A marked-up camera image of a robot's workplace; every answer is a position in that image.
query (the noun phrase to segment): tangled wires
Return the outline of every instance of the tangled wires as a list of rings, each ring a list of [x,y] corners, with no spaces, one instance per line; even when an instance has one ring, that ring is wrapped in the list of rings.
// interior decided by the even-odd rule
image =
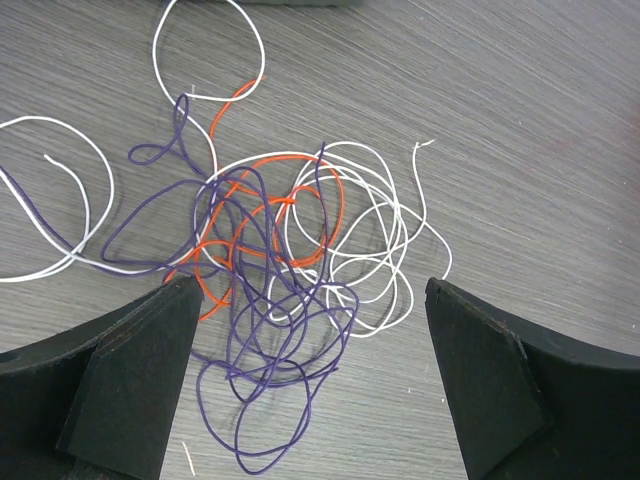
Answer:
[[[59,120],[49,117],[20,117],[0,124],[0,129],[24,121],[46,121],[62,126],[87,142],[104,164],[109,181],[109,199],[98,222],[91,227],[91,212],[86,191],[79,177],[67,166],[45,155],[49,164],[70,175],[78,186],[83,199],[85,228],[82,240],[72,245],[64,239],[40,214],[27,193],[0,167],[0,179],[9,188],[18,204],[25,211],[40,234],[63,258],[38,272],[0,278],[0,283],[13,283],[44,278],[59,273],[75,262],[92,265],[106,273],[118,276],[164,273],[165,281],[178,272],[195,275],[209,302],[201,320],[216,315],[215,320],[226,318],[228,326],[223,351],[212,355],[193,351],[202,362],[196,382],[199,409],[211,435],[236,456],[241,468],[251,474],[262,473],[273,466],[300,440],[311,417],[311,403],[328,376],[335,372],[351,337],[369,337],[402,322],[411,313],[414,296],[411,285],[402,272],[408,247],[426,228],[444,245],[449,262],[443,278],[452,265],[452,253],[444,238],[427,222],[425,196],[420,186],[417,168],[416,144],[411,157],[414,179],[419,192],[421,213],[416,213],[401,203],[389,167],[374,149],[361,143],[342,141],[323,145],[320,151],[304,153],[295,151],[273,152],[218,165],[213,137],[220,118],[232,102],[247,97],[262,80],[265,70],[264,46],[255,25],[246,13],[233,1],[227,0],[245,18],[256,36],[261,54],[258,78],[249,82],[231,98],[183,94],[174,99],[165,87],[158,67],[158,39],[169,12],[176,4],[171,0],[163,14],[152,42],[152,61],[156,80],[167,99],[174,106],[174,135],[163,145],[141,144],[129,152],[129,160],[139,166],[150,165],[167,157],[185,162],[193,178],[182,179],[151,195],[142,202],[107,239],[100,252],[100,260],[89,259],[83,249],[108,218],[114,203],[114,178],[110,164],[100,149],[84,134]],[[190,115],[189,99],[227,102],[205,131]],[[211,150],[212,172],[207,173],[193,161],[182,138],[187,124],[193,125],[206,139]],[[354,161],[335,153],[346,147],[373,156],[374,164]],[[154,151],[146,158],[144,152]],[[301,162],[302,167],[285,196],[273,196],[267,191],[258,169],[272,162]],[[330,211],[325,201],[322,185],[332,182],[338,189],[336,211]],[[182,186],[199,188],[188,212],[190,232],[184,243],[166,259],[111,258],[108,255],[113,241],[128,227],[133,219],[152,202]],[[365,192],[370,206],[351,222],[344,225],[345,190],[357,187]],[[299,195],[310,195],[319,205],[322,220],[320,238],[307,231],[298,212]],[[363,229],[366,219],[376,221],[381,235],[376,235],[383,246],[374,252],[347,251],[350,238]],[[417,220],[417,229],[409,234],[407,218]],[[307,256],[297,255],[290,238],[297,230],[303,242],[315,251]],[[347,267],[361,269],[356,278],[345,278]],[[388,273],[388,281],[370,298],[359,298],[356,289],[379,272]],[[214,293],[212,283],[223,283],[226,289]],[[400,305],[402,287],[408,292],[408,305]],[[383,297],[391,297],[386,313],[373,324],[358,317],[360,307],[375,305]],[[327,327],[331,335],[309,350],[310,331],[316,325]],[[269,340],[278,338],[274,346]],[[225,440],[210,421],[211,412],[205,405],[202,384],[205,376],[216,367],[224,373],[233,395],[240,402],[233,440]],[[243,393],[246,386],[249,393]],[[297,426],[283,444],[264,451],[247,451],[240,445],[243,420],[249,408],[266,393],[286,387],[299,386],[305,391],[305,407]],[[266,465],[250,469],[246,462],[254,458],[268,458]]]

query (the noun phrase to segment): dark object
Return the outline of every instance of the dark object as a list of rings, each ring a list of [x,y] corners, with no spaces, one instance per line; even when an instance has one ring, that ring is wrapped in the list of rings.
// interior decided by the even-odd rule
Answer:
[[[180,278],[0,355],[0,478],[157,479],[202,292]]]
[[[640,478],[640,357],[436,279],[427,315],[470,480]]]

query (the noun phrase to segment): orange wire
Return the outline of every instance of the orange wire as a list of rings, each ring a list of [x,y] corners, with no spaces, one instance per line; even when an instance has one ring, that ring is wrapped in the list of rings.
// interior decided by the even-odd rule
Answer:
[[[246,85],[244,85],[242,88],[240,88],[234,95],[233,98],[238,97],[240,95],[242,95],[246,90],[248,90],[249,88],[251,88],[251,86],[253,86],[253,84],[256,82],[256,80],[252,80],[249,83],[247,83]],[[220,109],[220,111],[218,112],[218,114],[215,116],[215,118],[213,119],[213,121],[211,122],[211,127],[209,129],[209,136],[211,137],[211,140],[213,140],[214,137],[214,133],[216,130],[216,127],[218,126],[218,123],[220,122],[220,119],[222,118],[222,116],[226,113],[226,111],[231,107],[231,104],[233,102],[227,102],[224,104],[224,106]],[[266,157],[263,158],[257,162],[255,162],[251,167],[254,169],[257,169],[258,167],[265,165],[267,163],[272,163],[272,162],[282,162],[282,161],[288,161],[288,160],[306,160],[306,161],[317,161],[316,157],[313,157],[311,155],[274,155],[271,157]],[[335,228],[331,234],[331,237],[328,240],[328,246],[331,246],[334,241],[336,240],[339,232],[340,232],[340,228],[342,227],[342,223],[343,223],[343,219],[344,219],[344,207],[345,207],[345,195],[344,195],[344,185],[342,183],[342,180],[340,179],[340,176],[338,175],[338,173],[334,170],[334,169],[330,169],[331,173],[333,174],[333,176],[336,178],[336,181],[338,182],[338,188],[340,190],[340,205],[339,205],[339,209],[338,209],[338,219],[336,221],[336,225]],[[245,171],[242,176],[240,177],[241,179],[245,179],[249,176],[249,171]],[[240,191],[252,196],[256,196],[259,197],[260,195],[245,187],[244,185],[242,185],[240,182],[233,182],[230,181],[229,183],[231,183],[231,189],[227,192],[227,194],[225,195],[225,198],[229,198],[231,197],[236,191]],[[282,219],[284,218],[287,210],[296,203],[297,201],[297,197],[296,194],[299,191],[308,191],[311,192],[316,198],[320,199],[320,193],[313,187],[308,186],[308,185],[299,185],[298,187],[296,187],[295,189],[293,189],[289,195],[287,195],[286,197],[274,197],[274,196],[269,196],[268,197],[268,203],[270,205],[276,205],[276,204],[283,204],[284,205],[284,209],[280,212],[280,214],[276,217],[276,225],[279,226],[282,222]],[[242,231],[244,230],[244,228],[247,226],[248,222],[249,222],[249,218],[245,218],[242,223],[240,224],[240,226],[238,227],[236,233],[234,234],[233,238],[229,241],[229,240],[222,240],[222,239],[215,239],[215,240],[205,240],[209,237],[209,235],[211,234],[211,230],[213,228],[213,225],[216,223],[218,216],[222,210],[223,204],[220,203],[216,209],[214,210],[214,212],[211,215],[211,219],[209,221],[209,224],[207,225],[207,228],[204,232],[204,234],[202,235],[202,240],[201,242],[193,249],[192,252],[189,253],[189,255],[187,255],[187,257],[185,257],[182,261],[181,264],[186,263],[187,261],[189,261],[192,257],[194,258],[194,261],[196,263],[199,262],[200,260],[200,255],[203,249],[207,248],[207,247],[211,247],[214,245],[222,245],[222,246],[226,246],[229,249],[229,253],[228,253],[228,258],[224,259],[222,257],[219,256],[214,256],[215,260],[217,262],[219,262],[221,265],[225,266],[226,268],[228,268],[229,270],[231,270],[233,268],[233,263],[232,263],[232,253],[234,250],[234,246],[236,244],[236,242],[238,241],[238,238],[240,236],[240,234],[242,233]],[[253,212],[252,212],[252,216],[255,216],[256,214],[258,214],[260,211],[264,210],[265,205],[260,205],[258,206]],[[300,258],[300,259],[294,259],[290,262],[290,265],[294,268],[305,268],[305,267],[309,267],[313,264],[315,264],[318,260],[320,260],[324,254],[324,249],[325,249],[325,243],[327,242],[327,238],[326,235],[323,234],[322,239],[320,241],[320,245],[319,247],[316,249],[316,251],[314,253],[312,253],[311,255],[304,257],[304,258]],[[274,249],[275,251],[279,254],[276,258],[279,261],[283,260],[282,254],[280,252],[279,249],[279,245],[278,245],[278,240],[277,240],[277,235],[275,232],[273,232],[273,243],[274,243]],[[249,247],[245,247],[245,246],[238,246],[237,249],[243,253],[247,253],[250,255],[254,255],[256,257],[260,257],[260,258],[265,258],[266,254],[263,252],[259,252],[256,250],[253,250]],[[171,272],[168,276],[166,281],[169,281],[177,272],[177,270],[174,270],[173,272]],[[214,306],[213,308],[211,308],[208,312],[204,313],[201,317],[200,317],[200,321],[204,321],[207,318],[213,316],[216,312],[218,312],[221,308],[223,307],[227,307],[230,306],[230,302],[229,302],[229,297],[231,296],[231,287],[229,287],[227,289],[227,291],[224,293],[224,295],[222,296],[222,298],[218,298],[216,297],[213,292],[211,292],[211,290],[209,289],[209,287],[207,286],[207,284],[205,283],[205,281],[202,278],[202,275],[200,273],[200,268],[198,266],[194,267],[194,275],[196,277],[196,279],[198,280],[198,283],[200,284],[200,286],[202,287],[202,290],[204,291],[205,295],[207,297],[209,297],[209,299],[211,299],[214,302]]]

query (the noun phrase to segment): black plastic piece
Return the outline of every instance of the black plastic piece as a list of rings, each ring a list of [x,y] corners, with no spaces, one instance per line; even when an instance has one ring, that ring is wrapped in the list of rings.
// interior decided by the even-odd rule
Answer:
[[[640,478],[640,357],[436,279],[427,315],[470,480]]]
[[[157,479],[201,301],[179,278],[0,354],[0,479]]]

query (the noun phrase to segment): wood grain table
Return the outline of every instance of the wood grain table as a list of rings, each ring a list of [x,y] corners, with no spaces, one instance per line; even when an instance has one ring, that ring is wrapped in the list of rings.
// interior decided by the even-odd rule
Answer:
[[[0,120],[33,114],[69,122],[99,144],[115,170],[116,208],[87,248],[92,257],[134,206],[190,175],[177,161],[143,168],[127,160],[133,145],[172,134],[171,108],[150,60],[162,8],[151,0],[0,0]],[[273,150],[314,151],[323,140],[363,141],[390,162],[402,200],[419,208],[411,150],[435,138],[420,151],[419,169],[429,219],[454,250],[451,281],[565,334],[640,353],[636,0],[367,0],[356,9],[247,11],[265,40],[267,78],[220,125],[223,164]],[[237,12],[206,1],[180,2],[161,41],[174,95],[229,95],[253,78],[258,60]],[[204,123],[219,105],[193,108]],[[23,124],[0,135],[2,165],[77,241],[78,191],[41,155],[79,172],[96,213],[108,193],[99,162],[59,128]],[[186,137],[207,166],[202,138],[194,131]],[[265,170],[273,188],[295,173],[285,165]],[[192,195],[180,191],[158,202],[113,254],[161,258],[175,249],[188,231]],[[351,214],[364,205],[354,198]],[[355,237],[354,248],[369,248],[371,238],[370,231]],[[58,258],[4,188],[0,245],[5,276]],[[411,245],[404,271],[418,300],[413,314],[397,328],[350,342],[314,403],[306,436],[264,478],[465,478],[422,305],[427,279],[445,266],[445,251],[429,234]],[[383,281],[380,275],[363,284],[362,295]],[[77,325],[159,282],[74,265],[44,280],[3,285],[0,351]],[[363,315],[375,321],[385,308],[370,306]],[[214,318],[201,326],[196,345],[215,353],[224,333]],[[188,368],[162,478],[192,478],[182,441],[198,477],[243,478],[203,426],[198,367]],[[228,434],[237,404],[221,374],[204,383],[210,418]],[[272,395],[251,414],[242,445],[286,439],[301,398],[294,389]]]

